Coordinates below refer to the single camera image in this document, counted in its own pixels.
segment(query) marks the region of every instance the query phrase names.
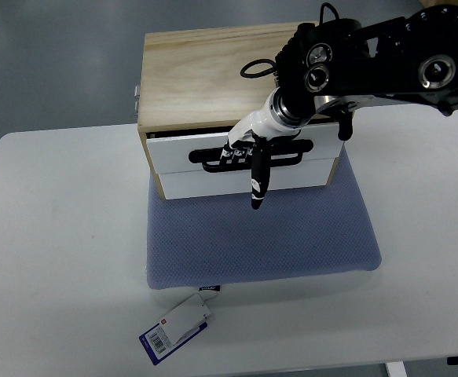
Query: drawer handle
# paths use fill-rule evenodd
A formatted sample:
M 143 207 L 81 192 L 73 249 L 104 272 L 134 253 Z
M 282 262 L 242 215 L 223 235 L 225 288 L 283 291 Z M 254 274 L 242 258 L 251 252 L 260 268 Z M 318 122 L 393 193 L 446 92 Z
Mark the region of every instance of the drawer handle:
M 270 167 L 289 167 L 297 165 L 302 161 L 303 154 L 310 152 L 313 146 L 313 142 L 307 139 L 292 140 L 272 145 L 271 157 L 286 157 L 271 159 Z M 223 148 L 220 147 L 191 151 L 189 153 L 189 161 L 191 163 L 202 163 L 203 169 L 208 173 L 223 173 L 226 171 L 251 169 L 251 156 L 246 156 L 241 162 L 234 163 L 235 160 L 233 160 L 232 163 L 220 165 L 222 149 Z

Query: black cable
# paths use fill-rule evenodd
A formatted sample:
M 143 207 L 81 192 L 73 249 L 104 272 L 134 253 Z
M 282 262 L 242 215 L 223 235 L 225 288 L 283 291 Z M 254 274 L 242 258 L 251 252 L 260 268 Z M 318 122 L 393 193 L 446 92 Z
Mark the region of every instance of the black cable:
M 333 13 L 333 15 L 335 16 L 335 19 L 338 20 L 339 19 L 339 13 L 337 12 L 337 9 L 335 9 L 335 7 L 330 4 L 329 2 L 324 2 L 323 4 L 321 4 L 321 9 L 320 9 L 320 25 L 323 24 L 323 13 L 324 13 L 324 8 L 328 8 L 330 9 L 330 11 Z
M 271 68 L 267 68 L 257 73 L 247 73 L 246 72 L 249 68 L 254 67 L 255 65 L 258 65 L 258 64 L 270 64 Z M 242 67 L 240 75 L 243 76 L 245 79 L 257 79 L 258 77 L 270 75 L 271 73 L 274 73 L 276 70 L 277 70 L 277 66 L 273 60 L 257 59 L 257 60 L 253 60 L 249 62 L 244 67 Z

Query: robotic arm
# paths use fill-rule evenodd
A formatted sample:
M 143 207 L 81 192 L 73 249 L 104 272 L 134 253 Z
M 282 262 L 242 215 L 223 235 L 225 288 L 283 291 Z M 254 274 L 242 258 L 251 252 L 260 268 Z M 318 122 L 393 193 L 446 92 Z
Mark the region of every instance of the robotic arm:
M 335 19 L 323 22 L 329 8 Z M 369 39 L 377 38 L 375 56 Z M 252 65 L 271 68 L 248 74 Z M 300 24 L 276 62 L 256 60 L 241 75 L 273 73 L 277 88 L 263 108 L 241 119 L 230 131 L 220 165 L 251 157 L 251 205 L 258 209 L 269 186 L 271 149 L 290 141 L 315 114 L 339 122 L 339 139 L 353 133 L 353 111 L 373 98 L 425 104 L 451 115 L 458 109 L 458 6 L 436 5 L 408 19 L 399 17 L 369 27 L 340 19 L 328 3 L 319 26 Z

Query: white drawer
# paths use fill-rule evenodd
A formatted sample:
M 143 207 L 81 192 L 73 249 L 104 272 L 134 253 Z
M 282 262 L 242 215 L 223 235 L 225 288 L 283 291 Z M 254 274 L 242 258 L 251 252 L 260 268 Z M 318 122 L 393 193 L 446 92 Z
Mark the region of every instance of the white drawer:
M 314 147 L 311 152 L 303 155 L 302 161 L 338 157 L 343 145 L 337 138 L 338 132 L 338 123 L 304 127 L 297 140 L 312 140 Z M 197 149 L 220 148 L 226 142 L 226 132 L 151 138 L 146 141 L 148 152 L 157 174 L 203 170 L 200 163 L 191 163 L 189 161 L 189 153 Z
M 326 185 L 335 159 L 302 161 L 271 169 L 269 190 Z M 251 192 L 249 170 L 208 173 L 204 170 L 159 174 L 166 199 Z

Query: gray floor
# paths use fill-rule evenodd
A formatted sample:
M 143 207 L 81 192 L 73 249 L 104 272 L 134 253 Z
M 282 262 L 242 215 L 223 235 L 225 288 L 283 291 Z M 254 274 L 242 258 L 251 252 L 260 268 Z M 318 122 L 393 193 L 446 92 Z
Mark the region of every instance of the gray floor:
M 363 25 L 410 16 L 417 0 L 331 1 Z M 0 138 L 135 123 L 145 33 L 316 20 L 320 0 L 0 0 Z M 445 359 L 406 363 L 411 377 L 458 375 Z M 385 376 L 383 365 L 287 376 Z

